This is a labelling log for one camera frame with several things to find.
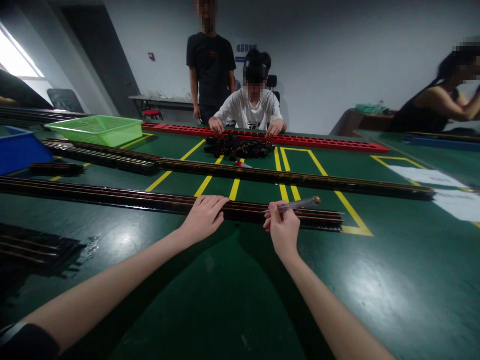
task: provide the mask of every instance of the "white t-shirt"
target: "white t-shirt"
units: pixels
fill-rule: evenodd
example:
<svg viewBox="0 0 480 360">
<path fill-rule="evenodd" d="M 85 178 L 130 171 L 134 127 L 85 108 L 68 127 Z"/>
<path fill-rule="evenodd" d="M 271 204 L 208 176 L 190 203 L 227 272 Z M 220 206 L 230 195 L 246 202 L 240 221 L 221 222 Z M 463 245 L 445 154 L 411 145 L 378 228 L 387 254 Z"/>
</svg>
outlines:
<svg viewBox="0 0 480 360">
<path fill-rule="evenodd" d="M 215 114 L 224 125 L 236 121 L 239 128 L 267 130 L 268 123 L 284 119 L 280 114 L 280 103 L 270 90 L 263 90 L 263 97 L 256 106 L 250 102 L 245 88 L 235 91 L 225 100 Z"/>
</svg>

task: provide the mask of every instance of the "window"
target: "window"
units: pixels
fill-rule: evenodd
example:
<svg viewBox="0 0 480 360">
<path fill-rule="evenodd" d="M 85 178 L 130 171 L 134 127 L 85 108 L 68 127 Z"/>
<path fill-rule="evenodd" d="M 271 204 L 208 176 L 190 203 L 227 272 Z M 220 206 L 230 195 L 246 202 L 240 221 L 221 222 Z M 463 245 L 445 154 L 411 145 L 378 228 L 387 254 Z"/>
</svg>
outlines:
<svg viewBox="0 0 480 360">
<path fill-rule="evenodd" d="M 20 44 L 0 23 L 0 68 L 19 78 L 44 78 Z"/>
</svg>

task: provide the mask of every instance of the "chair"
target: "chair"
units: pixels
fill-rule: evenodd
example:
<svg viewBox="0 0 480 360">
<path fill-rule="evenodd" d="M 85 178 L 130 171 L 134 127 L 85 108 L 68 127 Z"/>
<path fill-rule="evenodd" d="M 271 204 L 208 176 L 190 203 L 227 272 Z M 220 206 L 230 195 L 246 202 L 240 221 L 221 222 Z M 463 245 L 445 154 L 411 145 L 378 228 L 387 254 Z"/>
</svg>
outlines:
<svg viewBox="0 0 480 360">
<path fill-rule="evenodd" d="M 165 121 L 160 109 L 155 105 L 150 106 L 149 102 L 146 100 L 142 101 L 141 103 L 141 112 L 143 114 L 143 118 L 146 120 L 151 119 Z"/>
<path fill-rule="evenodd" d="M 73 90 L 70 89 L 48 89 L 48 97 L 55 109 L 67 110 L 71 113 L 85 113 L 80 101 Z"/>
<path fill-rule="evenodd" d="M 277 87 L 277 80 L 277 75 L 269 75 L 266 81 L 266 88 L 275 94 L 278 102 L 280 103 L 280 93 L 278 91 L 274 91 Z"/>
</svg>

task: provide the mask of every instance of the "red stool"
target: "red stool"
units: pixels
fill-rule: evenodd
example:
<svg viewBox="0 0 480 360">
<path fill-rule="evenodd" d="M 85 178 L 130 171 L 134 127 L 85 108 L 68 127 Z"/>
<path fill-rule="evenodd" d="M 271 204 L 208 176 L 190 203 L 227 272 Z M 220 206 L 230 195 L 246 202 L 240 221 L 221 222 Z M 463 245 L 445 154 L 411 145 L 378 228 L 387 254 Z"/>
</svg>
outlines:
<svg viewBox="0 0 480 360">
<path fill-rule="evenodd" d="M 149 117 L 152 120 L 164 121 L 164 117 L 162 116 L 162 113 L 159 110 L 145 110 L 143 111 L 143 115 L 145 116 L 145 119 L 148 119 L 147 117 Z"/>
</svg>

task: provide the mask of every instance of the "green table surface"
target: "green table surface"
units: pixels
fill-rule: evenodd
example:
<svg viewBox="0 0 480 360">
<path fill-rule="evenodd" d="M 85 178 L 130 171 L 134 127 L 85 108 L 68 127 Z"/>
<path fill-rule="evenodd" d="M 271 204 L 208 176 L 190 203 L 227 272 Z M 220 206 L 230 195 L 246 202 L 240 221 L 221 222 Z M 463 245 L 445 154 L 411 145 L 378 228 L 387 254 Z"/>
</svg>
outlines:
<svg viewBox="0 0 480 360">
<path fill-rule="evenodd" d="M 128 149 L 180 159 L 204 139 L 150 134 Z M 52 133 L 37 136 L 51 137 Z M 403 150 L 398 138 L 389 138 L 388 143 Z M 330 176 L 409 184 L 372 158 L 408 158 L 396 150 L 372 154 L 295 149 L 311 150 Z M 309 152 L 286 150 L 285 154 L 291 171 L 320 174 Z M 470 152 L 418 146 L 413 155 L 469 181 L 480 180 L 478 157 L 475 160 Z M 279 158 L 285 171 L 281 151 Z M 215 163 L 217 159 L 205 153 L 202 145 L 188 160 Z M 389 165 L 406 163 L 383 161 Z M 276 169 L 274 153 L 247 163 L 254 168 Z M 226 158 L 222 164 L 232 163 Z M 57 181 L 145 191 L 162 175 L 143 176 L 90 165 L 79 177 Z M 15 176 L 28 177 L 29 173 Z M 205 176 L 174 172 L 153 191 L 193 196 L 205 180 Z M 233 179 L 214 177 L 204 194 L 229 196 L 233 186 Z M 287 186 L 286 190 L 292 201 L 292 188 Z M 321 209 L 345 213 L 347 233 L 300 230 L 299 253 L 394 356 L 478 359 L 480 227 L 459 221 L 427 201 L 351 193 L 339 197 L 333 191 L 301 187 L 298 193 L 302 198 L 318 195 L 322 198 Z M 280 185 L 250 181 L 240 181 L 236 196 L 237 201 L 264 204 L 280 199 Z M 0 194 L 0 204 L 2 223 L 77 239 L 87 245 L 77 264 L 61 275 L 30 275 L 11 289 L 0 307 L 0 326 L 21 320 L 66 290 L 147 248 L 177 229 L 185 218 L 7 194 Z M 352 209 L 361 219 L 361 230 L 355 230 L 359 219 L 356 222 Z M 270 235 L 261 225 L 226 221 L 213 236 L 169 261 L 140 285 L 64 358 L 333 356 L 276 256 Z"/>
</svg>

